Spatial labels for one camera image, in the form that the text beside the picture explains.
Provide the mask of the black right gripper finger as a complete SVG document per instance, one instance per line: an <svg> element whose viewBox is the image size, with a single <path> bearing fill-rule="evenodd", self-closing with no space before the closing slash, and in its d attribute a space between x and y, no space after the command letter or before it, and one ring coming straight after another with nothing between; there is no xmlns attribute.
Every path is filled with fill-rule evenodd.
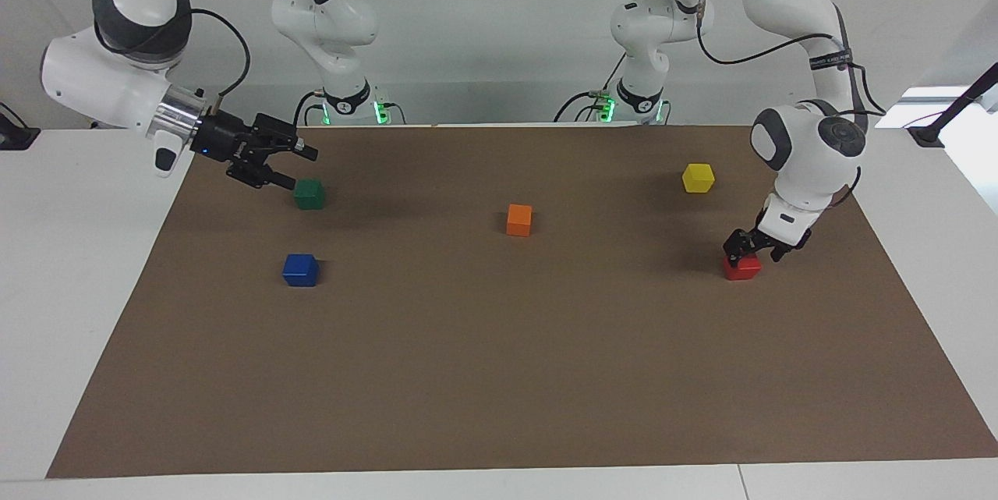
<svg viewBox="0 0 998 500"><path fill-rule="evenodd" d="M317 160L320 152L297 134L297 127L268 114L257 114L252 124L252 149L260 154L290 152Z"/></svg>
<svg viewBox="0 0 998 500"><path fill-rule="evenodd" d="M228 177L260 190L264 185L277 185L284 190L294 190L296 178L275 172L267 163L254 163L231 160L228 163Z"/></svg>

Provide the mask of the red wooden block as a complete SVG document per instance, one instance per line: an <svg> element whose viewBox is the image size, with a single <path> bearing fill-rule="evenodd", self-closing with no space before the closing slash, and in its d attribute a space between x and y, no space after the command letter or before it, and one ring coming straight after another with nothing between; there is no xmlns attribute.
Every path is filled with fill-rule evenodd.
<svg viewBox="0 0 998 500"><path fill-rule="evenodd" d="M758 254L738 256L736 261L731 256L726 256L721 261L721 266L723 266L724 277L728 281L751 280L762 272L763 269Z"/></svg>

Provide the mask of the green wooden block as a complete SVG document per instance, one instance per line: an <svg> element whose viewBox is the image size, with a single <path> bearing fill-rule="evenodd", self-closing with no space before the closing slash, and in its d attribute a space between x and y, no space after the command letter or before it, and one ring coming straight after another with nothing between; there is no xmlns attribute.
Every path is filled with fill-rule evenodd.
<svg viewBox="0 0 998 500"><path fill-rule="evenodd" d="M327 201L327 194L319 179L302 178L296 181L293 198L299 210L321 210Z"/></svg>

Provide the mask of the yellow wooden block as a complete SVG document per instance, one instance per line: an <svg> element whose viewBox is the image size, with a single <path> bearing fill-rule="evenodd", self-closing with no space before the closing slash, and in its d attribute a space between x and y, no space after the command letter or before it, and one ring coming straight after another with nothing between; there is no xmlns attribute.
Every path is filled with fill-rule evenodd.
<svg viewBox="0 0 998 500"><path fill-rule="evenodd" d="M685 192L704 194L712 190L716 178L714 178L713 167L708 163L689 163L685 166L681 180L683 180Z"/></svg>

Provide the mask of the blue wooden block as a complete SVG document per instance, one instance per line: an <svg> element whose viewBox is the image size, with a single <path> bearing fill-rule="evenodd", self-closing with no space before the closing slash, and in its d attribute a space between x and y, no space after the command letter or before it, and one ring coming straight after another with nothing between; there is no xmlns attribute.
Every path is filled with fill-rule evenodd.
<svg viewBox="0 0 998 500"><path fill-rule="evenodd" d="M289 254L281 275L290 287L315 287L320 277L320 262L312 254Z"/></svg>

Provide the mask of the black clamp stand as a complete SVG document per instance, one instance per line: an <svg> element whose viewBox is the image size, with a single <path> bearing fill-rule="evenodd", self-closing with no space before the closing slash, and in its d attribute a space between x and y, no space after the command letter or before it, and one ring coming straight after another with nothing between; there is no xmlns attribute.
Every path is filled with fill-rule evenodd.
<svg viewBox="0 0 998 500"><path fill-rule="evenodd" d="M921 147L944 148L940 140L942 130L971 105L979 105L988 113L998 112L998 62L994 62L982 76L970 84L948 108L939 112L929 126L906 127L906 130Z"/></svg>

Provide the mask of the black table clamp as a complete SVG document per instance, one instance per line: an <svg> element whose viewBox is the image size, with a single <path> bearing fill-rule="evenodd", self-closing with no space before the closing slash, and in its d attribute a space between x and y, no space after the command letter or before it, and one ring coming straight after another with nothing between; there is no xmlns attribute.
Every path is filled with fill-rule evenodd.
<svg viewBox="0 0 998 500"><path fill-rule="evenodd" d="M41 133L28 126L9 105L0 101L0 151L27 151Z"/></svg>

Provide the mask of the brown paper mat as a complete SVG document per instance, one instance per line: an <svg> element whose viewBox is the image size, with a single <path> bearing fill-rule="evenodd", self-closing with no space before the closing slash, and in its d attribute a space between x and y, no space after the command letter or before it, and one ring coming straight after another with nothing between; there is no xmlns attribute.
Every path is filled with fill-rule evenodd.
<svg viewBox="0 0 998 500"><path fill-rule="evenodd" d="M724 277L773 182L745 127L304 138L272 165L321 210L193 159L50 477L998 456L856 202Z"/></svg>

